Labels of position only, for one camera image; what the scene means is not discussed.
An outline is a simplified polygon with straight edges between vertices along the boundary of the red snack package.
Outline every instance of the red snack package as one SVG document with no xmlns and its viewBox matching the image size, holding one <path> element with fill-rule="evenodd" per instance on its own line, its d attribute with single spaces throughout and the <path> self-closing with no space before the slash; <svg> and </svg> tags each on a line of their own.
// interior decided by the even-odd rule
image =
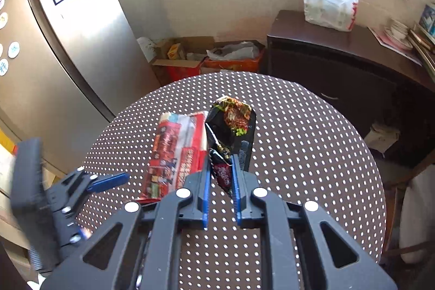
<svg viewBox="0 0 435 290">
<path fill-rule="evenodd" d="M 181 188 L 186 176 L 202 169 L 207 156 L 206 115 L 207 112 L 187 116 L 175 113 L 161 115 L 138 202 L 159 201 Z"/>
<path fill-rule="evenodd" d="M 215 173 L 218 185 L 227 194 L 231 193 L 231 168 L 231 165 L 225 163 L 213 165 L 213 172 Z"/>
</svg>

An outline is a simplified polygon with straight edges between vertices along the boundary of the screw head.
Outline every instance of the screw head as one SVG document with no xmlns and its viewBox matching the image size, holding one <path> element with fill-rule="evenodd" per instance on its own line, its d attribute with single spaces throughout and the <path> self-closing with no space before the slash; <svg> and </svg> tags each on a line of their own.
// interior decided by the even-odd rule
<svg viewBox="0 0 435 290">
<path fill-rule="evenodd" d="M 315 212 L 317 209 L 319 209 L 319 205 L 314 200 L 308 200 L 305 202 L 304 207 L 310 212 Z"/>
<path fill-rule="evenodd" d="M 129 213 L 135 213 L 136 211 L 139 210 L 139 204 L 136 202 L 128 202 L 125 206 L 124 206 L 125 211 L 129 212 Z"/>
<path fill-rule="evenodd" d="M 191 193 L 190 193 L 190 190 L 188 190 L 187 188 L 180 188 L 180 189 L 177 189 L 175 194 L 179 198 L 188 198 Z"/>
<path fill-rule="evenodd" d="M 257 187 L 252 191 L 252 193 L 258 198 L 263 198 L 268 195 L 268 190 L 266 188 Z"/>
<path fill-rule="evenodd" d="M 71 236 L 70 243 L 71 244 L 76 244 L 80 240 L 81 240 L 81 236 L 79 234 L 75 234 L 75 235 Z"/>
</svg>

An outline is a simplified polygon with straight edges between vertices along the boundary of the polka dot tablecloth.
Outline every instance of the polka dot tablecloth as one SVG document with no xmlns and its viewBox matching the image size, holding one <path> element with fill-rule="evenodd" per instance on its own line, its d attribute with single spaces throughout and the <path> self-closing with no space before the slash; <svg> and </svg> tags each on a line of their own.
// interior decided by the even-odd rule
<svg viewBox="0 0 435 290">
<path fill-rule="evenodd" d="M 213 73 L 160 88 L 121 112 L 102 132 L 84 165 L 89 173 L 127 172 L 128 184 L 92 195 L 77 221 L 92 231 L 139 196 L 159 117 L 208 110 L 229 95 L 257 114 L 249 170 L 282 199 L 317 201 L 379 260 L 386 226 L 375 161 L 355 128 L 299 84 L 254 73 Z M 183 234 L 179 288 L 259 289 L 258 230 L 236 227 L 230 200 L 212 183 L 206 230 Z M 299 255 L 295 247 L 298 273 Z"/>
</svg>

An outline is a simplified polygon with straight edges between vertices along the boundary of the stainless steel refrigerator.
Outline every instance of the stainless steel refrigerator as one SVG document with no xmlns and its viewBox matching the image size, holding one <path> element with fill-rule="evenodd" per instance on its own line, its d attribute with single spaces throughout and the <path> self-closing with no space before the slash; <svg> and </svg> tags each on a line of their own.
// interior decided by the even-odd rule
<svg viewBox="0 0 435 290">
<path fill-rule="evenodd" d="M 158 81 L 118 0 L 0 7 L 0 127 L 17 141 L 41 137 L 48 168 L 67 173 Z"/>
</svg>

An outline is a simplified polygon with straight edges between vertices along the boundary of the snack package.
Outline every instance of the snack package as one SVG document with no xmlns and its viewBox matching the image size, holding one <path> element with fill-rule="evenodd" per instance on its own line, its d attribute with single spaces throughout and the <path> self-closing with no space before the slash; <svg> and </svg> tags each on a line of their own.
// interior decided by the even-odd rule
<svg viewBox="0 0 435 290">
<path fill-rule="evenodd" d="M 160 117 L 149 167 L 144 176 L 141 204 L 161 200 L 184 185 L 186 176 L 200 171 L 207 156 L 204 122 L 207 112 L 164 113 Z"/>
<path fill-rule="evenodd" d="M 242 170 L 249 168 L 255 132 L 255 112 L 251 106 L 229 96 L 212 105 L 205 127 L 212 174 L 218 185 L 231 197 L 231 155 L 238 154 Z"/>
</svg>

